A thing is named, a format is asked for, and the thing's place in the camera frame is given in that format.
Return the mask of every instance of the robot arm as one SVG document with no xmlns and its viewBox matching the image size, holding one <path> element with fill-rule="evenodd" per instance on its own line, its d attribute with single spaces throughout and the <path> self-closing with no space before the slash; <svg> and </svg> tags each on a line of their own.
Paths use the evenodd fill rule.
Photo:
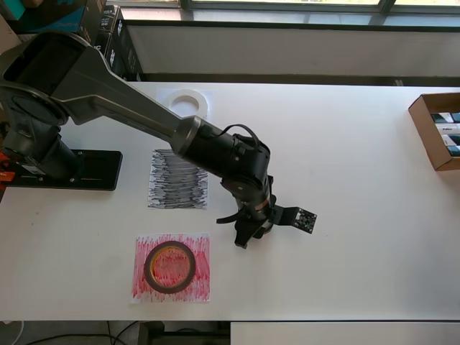
<svg viewBox="0 0 460 345">
<path fill-rule="evenodd" d="M 270 151 L 244 125 L 250 137 L 230 135 L 207 121 L 181 119 L 110 72 L 100 52 L 71 34 L 47 32 L 0 55 L 0 99 L 11 129 L 4 153 L 51 178 L 69 178 L 78 159 L 61 141 L 60 125 L 107 116 L 170 144 L 174 153 L 219 176 L 239 212 L 235 244 L 246 248 L 273 224 L 311 233 L 316 216 L 275 205 L 267 174 Z"/>
</svg>

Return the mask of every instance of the black mounting plate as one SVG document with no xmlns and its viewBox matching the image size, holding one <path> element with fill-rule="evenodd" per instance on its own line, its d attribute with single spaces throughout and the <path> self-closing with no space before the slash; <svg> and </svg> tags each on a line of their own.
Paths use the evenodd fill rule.
<svg viewBox="0 0 460 345">
<path fill-rule="evenodd" d="M 119 151 L 97 151 L 73 149 L 82 160 L 83 169 L 68 180 L 58 180 L 43 175 L 34 175 L 21 165 L 9 164 L 8 171 L 14 171 L 13 181 L 3 183 L 11 187 L 57 188 L 83 190 L 115 190 L 123 155 Z"/>
</svg>

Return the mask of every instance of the wall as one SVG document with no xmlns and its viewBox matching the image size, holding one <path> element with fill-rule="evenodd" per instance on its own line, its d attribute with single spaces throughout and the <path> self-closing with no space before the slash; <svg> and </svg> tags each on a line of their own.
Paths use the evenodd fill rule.
<svg viewBox="0 0 460 345">
<path fill-rule="evenodd" d="M 460 34 L 130 27 L 146 73 L 460 76 Z"/>
</svg>

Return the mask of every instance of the red scribbled paper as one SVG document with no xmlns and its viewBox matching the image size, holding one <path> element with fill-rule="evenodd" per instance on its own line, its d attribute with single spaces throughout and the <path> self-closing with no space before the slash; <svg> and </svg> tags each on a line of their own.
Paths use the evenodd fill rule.
<svg viewBox="0 0 460 345">
<path fill-rule="evenodd" d="M 195 277 L 193 277 L 192 283 L 179 293 L 159 293 L 153 290 L 145 280 L 144 264 L 147 256 L 158 244 L 166 241 L 184 243 L 195 256 Z M 209 301 L 210 291 L 209 235 L 165 234 L 137 237 L 131 291 L 132 303 L 169 301 L 207 302 Z"/>
</svg>

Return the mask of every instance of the black cable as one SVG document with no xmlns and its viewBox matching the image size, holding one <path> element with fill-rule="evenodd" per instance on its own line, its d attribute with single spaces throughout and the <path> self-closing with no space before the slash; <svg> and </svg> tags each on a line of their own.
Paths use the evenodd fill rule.
<svg viewBox="0 0 460 345">
<path fill-rule="evenodd" d="M 119 341 L 120 343 L 124 344 L 124 342 L 121 341 L 121 340 L 119 339 L 119 337 L 120 337 L 129 327 L 135 325 L 135 324 L 138 323 L 138 322 L 139 322 L 139 321 L 131 322 L 128 326 L 126 326 L 125 328 L 123 328 L 123 329 L 121 330 L 121 332 L 118 333 L 118 335 L 115 337 L 115 340 L 114 340 L 114 342 L 113 342 L 112 345 L 116 345 L 116 342 L 117 342 L 117 341 Z"/>
<path fill-rule="evenodd" d="M 110 332 L 110 323 L 108 321 L 106 322 L 107 322 L 107 331 L 109 331 L 109 336 L 112 336 L 112 333 Z M 113 345 L 112 338 L 109 338 L 109 341 L 110 341 L 110 345 Z"/>
<path fill-rule="evenodd" d="M 0 136 L 2 136 L 3 139 L 6 139 L 6 135 L 8 134 L 8 129 L 6 126 L 9 127 L 8 122 L 0 122 Z"/>
<path fill-rule="evenodd" d="M 225 127 L 225 129 L 217 136 L 215 136 L 214 138 L 219 138 L 220 136 L 224 135 L 225 133 L 227 133 L 229 131 L 230 128 L 232 127 L 241 127 L 243 129 L 246 129 L 246 131 L 251 134 L 251 137 L 252 139 L 255 141 L 256 143 L 256 147 L 255 148 L 258 148 L 260 146 L 260 140 L 259 138 L 257 137 L 257 135 L 252 131 L 252 129 L 250 129 L 248 126 L 246 126 L 245 124 L 231 124 L 230 126 L 227 126 Z"/>
<path fill-rule="evenodd" d="M 35 340 L 35 341 L 32 341 L 32 342 L 27 343 L 25 345 L 34 345 L 34 344 L 42 343 L 44 341 L 49 341 L 49 340 L 54 340 L 54 339 L 59 339 L 59 338 L 70 338 L 70 337 L 76 337 L 76 338 L 78 338 L 78 337 L 80 337 L 80 338 L 102 338 L 102 337 L 105 337 L 105 336 L 108 336 L 110 339 L 116 339 L 114 336 L 110 336 L 108 334 L 61 334 L 60 336 L 51 336 L 50 338 L 43 338 L 43 339 Z M 124 341 L 121 341 L 119 339 L 116 339 L 116 340 L 118 340 L 121 343 L 121 345 L 128 345 Z"/>
</svg>

